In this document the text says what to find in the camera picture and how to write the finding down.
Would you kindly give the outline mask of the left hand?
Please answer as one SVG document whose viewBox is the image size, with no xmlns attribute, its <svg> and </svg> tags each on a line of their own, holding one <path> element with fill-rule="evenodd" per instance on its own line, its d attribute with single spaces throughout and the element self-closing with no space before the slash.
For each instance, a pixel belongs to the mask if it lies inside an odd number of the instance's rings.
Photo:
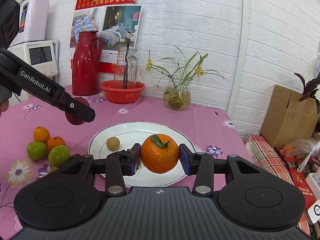
<svg viewBox="0 0 320 240">
<path fill-rule="evenodd" d="M 3 112 L 6 112 L 8 110 L 8 108 L 9 108 L 9 101 L 5 100 L 0 105 L 0 116 L 2 115 Z"/>
</svg>

